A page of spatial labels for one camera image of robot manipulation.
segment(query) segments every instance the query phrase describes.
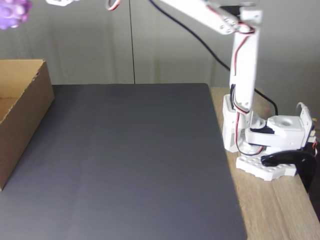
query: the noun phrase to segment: purple ball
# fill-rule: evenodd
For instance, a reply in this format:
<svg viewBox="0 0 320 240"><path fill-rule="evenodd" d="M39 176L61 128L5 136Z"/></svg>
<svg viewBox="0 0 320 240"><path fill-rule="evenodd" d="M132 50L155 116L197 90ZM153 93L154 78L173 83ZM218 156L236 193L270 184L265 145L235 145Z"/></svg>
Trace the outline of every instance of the purple ball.
<svg viewBox="0 0 320 240"><path fill-rule="evenodd" d="M0 0L0 29L16 28L28 20L30 0Z"/></svg>

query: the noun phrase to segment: wood grain surface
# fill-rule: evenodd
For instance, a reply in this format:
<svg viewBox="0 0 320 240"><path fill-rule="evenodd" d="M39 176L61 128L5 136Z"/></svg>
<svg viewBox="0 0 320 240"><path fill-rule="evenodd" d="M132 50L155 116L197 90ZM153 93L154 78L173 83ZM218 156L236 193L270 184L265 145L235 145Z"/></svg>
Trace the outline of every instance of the wood grain surface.
<svg viewBox="0 0 320 240"><path fill-rule="evenodd" d="M223 96L229 91L211 88L221 130ZM253 108L262 118L272 115L260 96L255 96ZM236 168L239 153L226 155L249 240L320 240L319 220L298 175L264 181Z"/></svg>

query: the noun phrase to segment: dark gray mat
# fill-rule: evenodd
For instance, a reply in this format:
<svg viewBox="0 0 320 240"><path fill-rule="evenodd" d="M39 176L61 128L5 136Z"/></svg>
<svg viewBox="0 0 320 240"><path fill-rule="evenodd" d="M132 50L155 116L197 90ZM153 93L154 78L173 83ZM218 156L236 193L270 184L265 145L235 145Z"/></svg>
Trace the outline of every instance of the dark gray mat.
<svg viewBox="0 0 320 240"><path fill-rule="evenodd" d="M246 239L207 85L54 91L0 193L0 239Z"/></svg>

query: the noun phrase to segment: brown cardboard box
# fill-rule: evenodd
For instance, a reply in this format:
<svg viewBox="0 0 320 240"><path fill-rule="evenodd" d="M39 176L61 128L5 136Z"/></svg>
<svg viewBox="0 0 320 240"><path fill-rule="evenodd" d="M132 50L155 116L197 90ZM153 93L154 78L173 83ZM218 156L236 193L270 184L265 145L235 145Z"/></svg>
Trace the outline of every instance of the brown cardboard box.
<svg viewBox="0 0 320 240"><path fill-rule="evenodd" d="M0 60L0 191L53 100L44 60Z"/></svg>

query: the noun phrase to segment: gray wall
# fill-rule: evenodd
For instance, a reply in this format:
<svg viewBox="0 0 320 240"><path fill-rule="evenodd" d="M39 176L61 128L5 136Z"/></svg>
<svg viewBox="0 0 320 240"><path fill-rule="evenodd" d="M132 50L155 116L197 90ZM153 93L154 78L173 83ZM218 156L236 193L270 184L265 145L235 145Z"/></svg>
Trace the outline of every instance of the gray wall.
<svg viewBox="0 0 320 240"><path fill-rule="evenodd" d="M128 1L116 12L103 0L32 2L28 22L0 32L1 58L44 58L53 84L134 82Z"/></svg>
<svg viewBox="0 0 320 240"><path fill-rule="evenodd" d="M293 114L297 102L303 101L320 119L320 1L256 2L264 11L257 86L278 103L280 113ZM105 10L104 0L82 0L67 7L50 6L45 0L33 3L29 22L0 32L1 58L45 58L54 84L134 82L129 0L123 0L115 12ZM230 65L232 36L220 36L162 6ZM137 83L228 86L229 73L148 0L131 0L131 13Z"/></svg>

